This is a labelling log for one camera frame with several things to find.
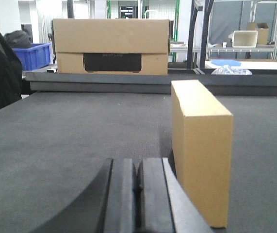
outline cardboard box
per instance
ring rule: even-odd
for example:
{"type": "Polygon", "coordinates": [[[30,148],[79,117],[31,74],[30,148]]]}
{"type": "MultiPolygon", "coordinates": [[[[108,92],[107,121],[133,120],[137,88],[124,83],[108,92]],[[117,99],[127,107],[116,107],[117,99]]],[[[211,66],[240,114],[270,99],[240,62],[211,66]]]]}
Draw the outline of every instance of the cardboard box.
{"type": "Polygon", "coordinates": [[[233,115],[199,81],[172,81],[177,179],[212,227],[228,222],[233,115]]]}
{"type": "Polygon", "coordinates": [[[247,23],[247,30],[256,30],[258,32],[258,44],[266,45],[268,43],[269,37],[269,26],[267,23],[256,23],[249,22],[247,23]]]}
{"type": "Polygon", "coordinates": [[[54,19],[60,73],[167,74],[169,20],[54,19]]]}

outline black label on box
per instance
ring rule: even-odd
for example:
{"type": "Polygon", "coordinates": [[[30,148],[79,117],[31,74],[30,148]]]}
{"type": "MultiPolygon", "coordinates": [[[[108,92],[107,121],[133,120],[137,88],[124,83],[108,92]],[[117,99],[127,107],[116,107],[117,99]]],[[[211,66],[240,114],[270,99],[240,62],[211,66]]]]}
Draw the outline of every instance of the black label on box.
{"type": "Polygon", "coordinates": [[[142,69],[141,53],[84,53],[86,71],[132,71],[142,69]]]}

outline blue tray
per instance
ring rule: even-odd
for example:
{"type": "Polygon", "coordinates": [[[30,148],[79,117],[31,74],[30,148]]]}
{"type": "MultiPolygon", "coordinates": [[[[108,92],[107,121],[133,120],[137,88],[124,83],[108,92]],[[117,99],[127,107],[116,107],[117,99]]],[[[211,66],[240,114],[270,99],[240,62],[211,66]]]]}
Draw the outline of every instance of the blue tray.
{"type": "Polygon", "coordinates": [[[229,65],[231,67],[240,67],[241,63],[235,60],[227,60],[227,59],[212,59],[211,63],[216,66],[224,66],[229,65]]]}

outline plastic bag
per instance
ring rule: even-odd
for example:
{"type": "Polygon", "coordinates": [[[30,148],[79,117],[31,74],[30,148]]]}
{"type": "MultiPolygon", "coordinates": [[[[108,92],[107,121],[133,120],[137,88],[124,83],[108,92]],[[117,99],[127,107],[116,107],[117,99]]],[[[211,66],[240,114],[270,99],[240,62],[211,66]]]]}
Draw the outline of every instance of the plastic bag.
{"type": "Polygon", "coordinates": [[[242,74],[242,75],[251,75],[252,72],[248,69],[236,69],[232,68],[229,65],[224,65],[212,72],[212,74],[242,74]]]}

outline green pole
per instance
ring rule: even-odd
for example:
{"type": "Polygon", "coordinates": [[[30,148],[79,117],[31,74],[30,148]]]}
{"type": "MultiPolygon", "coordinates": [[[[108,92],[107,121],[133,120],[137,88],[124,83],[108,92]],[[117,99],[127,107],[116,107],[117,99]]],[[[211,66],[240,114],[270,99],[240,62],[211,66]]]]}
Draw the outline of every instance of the green pole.
{"type": "Polygon", "coordinates": [[[107,18],[111,18],[111,3],[107,1],[107,18]]]}
{"type": "MultiPolygon", "coordinates": [[[[179,19],[179,0],[176,0],[176,5],[175,5],[175,20],[174,20],[174,35],[173,35],[173,40],[177,41],[178,40],[178,19],[179,19]]],[[[173,53],[173,62],[176,62],[176,53],[173,53]]]]}
{"type": "Polygon", "coordinates": [[[146,18],[145,12],[146,12],[146,2],[145,0],[143,0],[143,18],[146,18]]]}

